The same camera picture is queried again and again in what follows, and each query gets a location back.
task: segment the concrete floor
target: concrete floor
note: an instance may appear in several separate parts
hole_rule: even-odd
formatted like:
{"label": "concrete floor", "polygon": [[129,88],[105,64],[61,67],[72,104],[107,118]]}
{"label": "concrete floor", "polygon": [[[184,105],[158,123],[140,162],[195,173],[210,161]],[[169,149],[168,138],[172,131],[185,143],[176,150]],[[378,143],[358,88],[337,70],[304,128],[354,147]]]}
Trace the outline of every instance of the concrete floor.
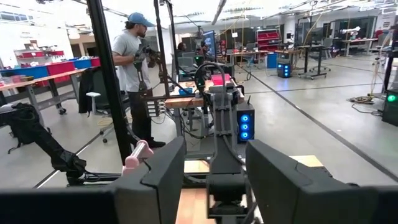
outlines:
{"label": "concrete floor", "polygon": [[[329,59],[324,64],[332,71],[328,72],[327,78],[316,77],[315,80],[281,79],[273,70],[265,73],[254,69],[254,76],[244,81],[246,73],[239,74],[237,69],[236,78],[244,82],[246,99],[251,96],[256,109],[256,139],[290,156],[316,155],[333,176],[343,182],[395,185],[398,179],[398,128],[383,123],[378,116],[355,111],[346,100],[370,92],[373,58]],[[151,74],[155,86],[159,82],[157,70],[151,70]],[[66,86],[60,92],[70,89]],[[376,85],[376,92],[380,89],[381,85]],[[163,86],[157,86],[154,93],[162,95]],[[49,93],[38,97],[47,98]],[[55,108],[42,111],[54,138],[69,151],[84,148],[79,157],[88,161],[89,171],[120,172],[121,160],[114,133],[108,137],[107,144],[102,143],[101,138],[95,138],[101,117],[87,118],[85,114],[78,114],[74,100],[64,102],[63,107],[68,110],[63,116]],[[154,121],[161,123],[163,119],[161,115]],[[176,136],[175,125],[168,118],[162,124],[153,125],[153,136],[160,141],[169,142]],[[0,178],[3,180],[0,188],[30,188],[49,174],[52,174],[51,178],[41,183],[42,187],[66,185],[65,175],[52,173],[50,158],[34,143],[7,155],[7,150],[16,145],[16,140],[8,135],[9,131],[9,128],[0,129]],[[188,147],[197,143],[188,141]]]}

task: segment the gray t-shirt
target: gray t-shirt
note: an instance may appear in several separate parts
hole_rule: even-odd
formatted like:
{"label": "gray t-shirt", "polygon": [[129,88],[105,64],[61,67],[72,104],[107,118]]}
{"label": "gray t-shirt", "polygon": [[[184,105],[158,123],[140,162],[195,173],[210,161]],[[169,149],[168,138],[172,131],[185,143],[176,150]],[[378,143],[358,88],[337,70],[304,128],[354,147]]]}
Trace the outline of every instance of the gray t-shirt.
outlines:
{"label": "gray t-shirt", "polygon": [[[112,43],[112,51],[122,56],[135,55],[140,44],[141,40],[138,37],[132,35],[128,30],[125,30],[114,39]],[[141,70],[145,84],[147,85],[147,88],[150,89],[148,64],[146,59],[142,62]],[[120,90],[138,92],[138,72],[133,63],[118,66],[116,73],[119,78]]]}

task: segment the ceiling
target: ceiling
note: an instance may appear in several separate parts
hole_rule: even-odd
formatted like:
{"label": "ceiling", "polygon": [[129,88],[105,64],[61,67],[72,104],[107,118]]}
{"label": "ceiling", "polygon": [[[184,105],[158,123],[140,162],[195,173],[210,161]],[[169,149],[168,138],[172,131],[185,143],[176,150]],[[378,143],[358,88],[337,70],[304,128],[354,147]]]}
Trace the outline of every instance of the ceiling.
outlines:
{"label": "ceiling", "polygon": [[[279,13],[302,14],[312,11],[313,14],[322,11],[340,10],[347,7],[358,7],[365,11],[374,8],[395,7],[397,0],[318,0],[315,6],[303,4],[310,2],[305,0],[227,0],[221,10],[218,20],[234,19],[238,17],[258,17],[267,19]],[[213,21],[219,0],[171,0],[174,9],[175,23],[187,23],[190,21]],[[20,15],[29,15],[22,21],[34,23],[37,26],[55,26],[80,31],[90,31],[91,21],[86,14],[85,0],[54,0],[47,4],[39,4],[36,0],[0,0],[0,11],[11,12]],[[130,13],[141,12],[148,20],[155,24],[156,16],[152,1],[142,0],[102,0],[105,7],[104,13],[108,24],[113,29],[122,29],[126,16]],[[160,19],[162,27],[170,24],[169,13],[166,6],[160,7]]]}

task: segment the black pants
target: black pants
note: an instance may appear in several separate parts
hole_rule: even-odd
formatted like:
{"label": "black pants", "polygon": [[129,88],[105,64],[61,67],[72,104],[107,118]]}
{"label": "black pants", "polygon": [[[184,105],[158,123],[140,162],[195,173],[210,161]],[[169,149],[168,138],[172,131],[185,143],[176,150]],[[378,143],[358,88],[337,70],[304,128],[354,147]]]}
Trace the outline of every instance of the black pants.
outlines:
{"label": "black pants", "polygon": [[[140,93],[128,92],[132,116],[131,129],[133,133],[142,140],[150,141],[152,137],[152,120],[147,115],[145,101]],[[152,89],[148,90],[147,96],[152,96]]]}

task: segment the blue box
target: blue box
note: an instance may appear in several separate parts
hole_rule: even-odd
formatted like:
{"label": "blue box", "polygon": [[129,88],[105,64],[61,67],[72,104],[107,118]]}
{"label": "blue box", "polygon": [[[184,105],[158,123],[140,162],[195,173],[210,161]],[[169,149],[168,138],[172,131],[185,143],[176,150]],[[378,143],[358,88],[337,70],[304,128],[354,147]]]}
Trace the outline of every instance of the blue box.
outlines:
{"label": "blue box", "polygon": [[91,59],[84,60],[74,60],[73,64],[77,69],[90,68],[91,67]]}
{"label": "blue box", "polygon": [[8,69],[8,70],[1,70],[0,71],[1,75],[7,75],[11,76],[12,75],[26,75],[26,76],[31,76],[33,78],[43,78],[47,77],[49,75],[49,72],[47,71],[46,66],[35,66],[35,67],[30,67],[30,68],[17,68],[17,69]]}
{"label": "blue box", "polygon": [[[189,93],[192,93],[193,88],[184,88],[184,90],[186,90],[186,91],[189,92]],[[182,89],[179,89],[179,90],[178,90],[178,93],[179,93],[180,95],[187,95],[187,93],[185,93]]]}
{"label": "blue box", "polygon": [[276,68],[278,54],[268,53],[267,54],[267,68]]}

